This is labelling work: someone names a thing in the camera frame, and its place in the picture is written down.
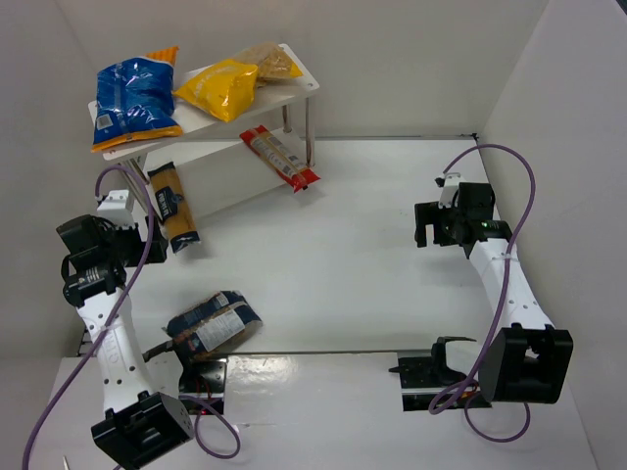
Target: blue and orange chip bag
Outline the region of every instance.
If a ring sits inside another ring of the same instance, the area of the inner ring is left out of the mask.
[[[92,152],[133,140],[181,135],[172,76],[178,47],[134,57],[98,73],[98,115]]]

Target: lower shelf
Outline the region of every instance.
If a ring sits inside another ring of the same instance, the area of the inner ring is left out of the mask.
[[[296,132],[272,131],[305,161],[305,143]],[[195,219],[285,184],[243,142],[181,142],[149,154],[145,169],[174,162]]]

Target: shelf top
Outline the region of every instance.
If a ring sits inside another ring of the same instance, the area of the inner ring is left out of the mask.
[[[315,81],[315,78],[303,65],[300,59],[296,57],[294,51],[292,51],[287,44],[280,44],[280,46],[298,65],[299,69],[303,73],[303,76],[286,80],[284,84],[273,83],[265,87],[258,88],[255,102],[239,118],[251,118],[255,115],[260,115],[261,113],[265,113],[281,106],[303,100],[314,95],[319,89],[317,81]],[[184,83],[207,67],[189,71],[183,76],[182,82]],[[184,131],[183,135],[180,137],[164,137],[161,139],[140,140],[137,142],[121,144],[108,152],[102,152],[102,156],[105,161],[113,164],[134,159],[148,152],[161,149],[175,142],[180,142],[181,140],[193,137],[194,135],[201,134],[207,131],[207,129],[211,126],[225,124],[225,122],[222,122],[204,111],[193,107],[180,98],[174,98],[174,103],[175,110],[172,114],[172,118],[182,127]],[[97,114],[96,101],[89,103],[87,108],[91,114],[91,120],[95,121]]]

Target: barcode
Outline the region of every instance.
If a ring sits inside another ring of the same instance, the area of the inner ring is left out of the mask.
[[[96,118],[96,129],[102,130],[114,125],[109,115],[101,115]]]

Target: cable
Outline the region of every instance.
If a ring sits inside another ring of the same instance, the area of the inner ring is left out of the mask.
[[[536,198],[536,177],[533,174],[533,169],[531,169],[531,165],[525,160],[524,157],[522,157],[522,155],[517,153],[515,150],[512,150],[510,147],[506,147],[505,145],[498,145],[498,144],[480,144],[480,145],[476,145],[474,147],[467,149],[466,151],[458,155],[456,158],[454,158],[453,161],[449,163],[449,165],[444,169],[443,172],[447,173],[457,162],[459,162],[466,155],[470,154],[471,152],[474,152],[475,150],[481,150],[481,149],[497,149],[497,150],[502,150],[504,152],[507,152],[513,155],[523,164],[523,166],[527,170],[527,174],[529,175],[529,183],[530,183],[529,201],[527,202],[525,211],[522,213],[522,217],[520,218],[520,220],[518,221],[518,224],[516,225],[516,227],[513,229],[513,232],[511,233],[511,238],[509,239],[509,242],[507,243],[506,255],[511,255],[511,250],[513,249],[516,239],[518,238],[518,234],[520,233],[522,226],[527,220],[527,217],[529,216],[529,212],[531,212],[531,208],[533,207],[533,202]],[[492,343],[492,340],[494,339],[494,336],[497,332],[499,321],[501,320],[503,308],[506,303],[507,286],[509,284],[510,263],[511,263],[510,257],[506,257],[505,272],[503,276],[503,287],[501,288],[501,295],[499,296],[499,302],[497,303],[497,309],[494,314],[494,319],[492,320],[492,324],[490,325],[490,329],[488,331],[488,334],[486,335],[486,340],[483,343],[481,352],[477,356],[477,360],[475,361],[474,365],[470,369],[470,372],[468,373],[468,375],[466,376],[464,380],[457,382],[456,384],[450,385],[449,387],[445,388],[442,392],[440,392],[438,395],[436,395],[433,398],[433,400],[429,403],[429,408],[428,408],[431,414],[440,414],[445,409],[450,408],[453,405],[453,403],[459,400],[459,398],[461,397],[463,392],[466,390],[468,385],[472,385],[472,383],[475,381],[474,376],[479,370],[479,366],[481,365],[481,362],[485,358],[488,352],[488,349],[490,348],[490,344]],[[438,405],[439,401],[451,392],[453,393],[451,394],[449,399],[447,399],[444,403]],[[524,403],[525,410],[527,413],[525,424],[520,430],[520,432],[518,432],[514,436],[511,436],[509,438],[502,438],[502,439],[492,438],[482,433],[481,431],[479,431],[470,420],[470,416],[468,414],[469,404],[472,402],[472,400],[474,400],[474,398],[477,397],[477,395],[478,394],[475,394],[474,396],[470,397],[470,399],[467,400],[465,407],[464,407],[464,414],[465,414],[466,421],[468,422],[468,425],[470,426],[470,428],[479,436],[481,436],[484,439],[487,439],[488,441],[492,441],[494,443],[510,443],[520,438],[522,435],[524,435],[527,432],[527,429],[529,428],[529,424],[531,422],[531,411],[529,410],[529,405],[527,403]]]
[[[100,197],[100,184],[102,182],[103,177],[107,173],[109,173],[110,171],[114,171],[114,170],[124,171],[130,177],[135,179],[135,181],[138,183],[138,186],[141,188],[141,191],[142,191],[143,196],[146,199],[146,201],[150,201],[149,196],[148,196],[148,191],[146,190],[146,187],[144,186],[144,184],[141,181],[141,179],[139,179],[139,176],[137,176],[137,174],[135,174],[130,169],[125,168],[125,167],[123,167],[123,166],[121,166],[119,164],[115,164],[113,166],[109,166],[109,167],[103,169],[102,172],[98,175],[98,179],[96,180],[96,189],[95,189],[96,198]],[[107,317],[107,320],[105,321],[105,328],[110,326],[113,323],[114,319],[116,318],[116,314],[118,313],[118,310],[120,309],[121,304],[124,302],[124,299],[126,299],[126,297],[128,296],[128,292],[133,287],[133,284],[135,283],[135,280],[137,279],[137,276],[139,276],[139,273],[141,272],[141,269],[144,267],[144,264],[146,263],[146,258],[148,257],[148,253],[150,252],[150,245],[151,245],[152,239],[153,239],[153,228],[155,226],[155,215],[153,214],[152,207],[150,205],[148,205],[148,207],[149,207],[149,210],[148,210],[148,237],[147,237],[147,240],[146,240],[146,245],[144,246],[144,251],[142,252],[141,258],[139,259],[139,262],[137,263],[137,268],[135,269],[135,272],[133,272],[133,275],[130,276],[130,280],[126,284],[126,287],[124,287],[124,289],[123,289],[123,291],[122,291],[122,293],[120,295],[120,298],[118,299],[118,301],[114,304],[113,308],[111,309],[111,313],[109,313],[109,316]],[[68,378],[63,383],[63,385],[59,388],[59,390],[57,391],[55,396],[53,396],[52,399],[50,400],[50,402],[46,405],[46,407],[44,408],[44,410],[41,413],[41,416],[39,416],[39,419],[37,419],[37,422],[35,423],[34,427],[32,428],[32,431],[30,432],[30,436],[28,436],[28,440],[26,441],[26,446],[24,447],[24,454],[22,456],[22,470],[28,470],[28,463],[30,462],[30,455],[32,454],[32,448],[34,447],[35,439],[37,438],[37,435],[39,434],[39,431],[41,430],[41,427],[43,426],[43,423],[46,421],[46,419],[48,418],[48,415],[53,410],[53,408],[56,406],[56,404],[59,402],[59,400],[61,399],[63,394],[66,392],[66,390],[70,386],[70,384],[76,378],[76,376],[78,375],[78,372],[80,372],[82,370],[82,368],[85,366],[87,361],[91,358],[91,356],[94,355],[96,353],[96,351],[98,351],[98,348],[100,348],[100,345],[102,344],[103,340],[105,339],[105,336],[107,336],[107,333],[108,333],[108,330],[107,329],[103,329],[103,331],[100,333],[100,335],[98,335],[98,338],[96,338],[96,341],[93,342],[93,344],[91,345],[91,348],[89,348],[89,351],[80,360],[80,362],[78,363],[76,368],[68,376]]]
[[[240,450],[240,448],[242,446],[242,443],[239,440],[239,435],[237,434],[237,431],[235,431],[235,428],[233,428],[233,426],[231,426],[231,424],[228,421],[226,421],[224,416],[219,414],[216,411],[216,409],[211,406],[211,403],[215,403],[219,399],[210,399],[209,401],[206,401],[206,400],[203,400],[203,399],[199,399],[197,397],[192,397],[191,395],[179,395],[178,398],[180,400],[190,400],[190,401],[194,401],[197,404],[200,404],[203,408],[205,408],[207,411],[209,411],[213,416],[215,416],[217,419],[219,419],[221,421],[221,423],[224,426],[226,426],[226,429],[228,429],[230,431],[230,433],[233,435],[233,438],[235,438],[235,444],[236,444],[235,451],[233,451],[232,453],[229,453],[229,454],[223,454],[223,453],[214,452],[213,450],[208,448],[205,445],[205,443],[203,443],[203,440],[200,437],[200,432],[198,431],[198,424],[200,423],[200,418],[203,415],[202,414],[197,414],[196,415],[196,420],[194,421],[194,434],[196,435],[196,442],[198,443],[198,446],[200,446],[200,448],[202,450],[204,450],[211,457],[219,458],[219,459],[222,459],[222,460],[226,460],[228,458],[233,458],[235,455],[237,455],[239,453],[239,450]]]

